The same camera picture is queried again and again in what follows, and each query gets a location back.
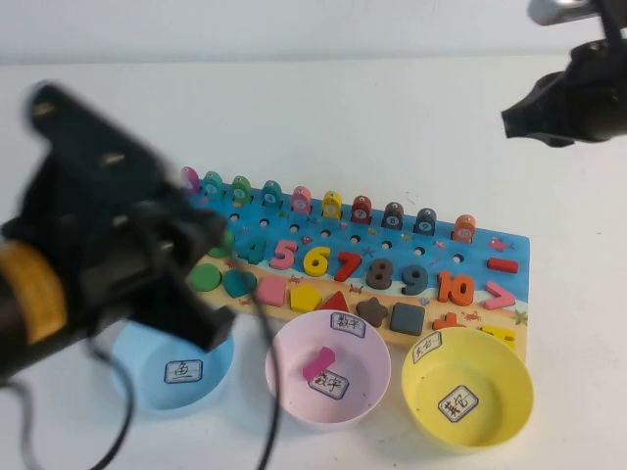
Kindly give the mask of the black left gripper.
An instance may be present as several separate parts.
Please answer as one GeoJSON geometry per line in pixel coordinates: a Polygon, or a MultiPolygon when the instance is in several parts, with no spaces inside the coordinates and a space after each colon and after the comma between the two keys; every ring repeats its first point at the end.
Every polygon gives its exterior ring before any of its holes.
{"type": "Polygon", "coordinates": [[[199,299],[187,277],[194,262],[169,255],[113,253],[77,272],[77,330],[92,338],[122,320],[188,339],[212,351],[228,337],[236,318],[228,306],[214,309],[199,299]]]}

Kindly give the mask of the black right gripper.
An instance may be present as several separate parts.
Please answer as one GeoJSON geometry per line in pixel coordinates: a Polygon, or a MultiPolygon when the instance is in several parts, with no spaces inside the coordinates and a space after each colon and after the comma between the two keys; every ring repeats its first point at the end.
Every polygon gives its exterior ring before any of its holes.
{"type": "Polygon", "coordinates": [[[626,43],[592,41],[570,51],[559,79],[540,79],[502,111],[507,138],[549,147],[601,143],[626,133],[626,43]]]}

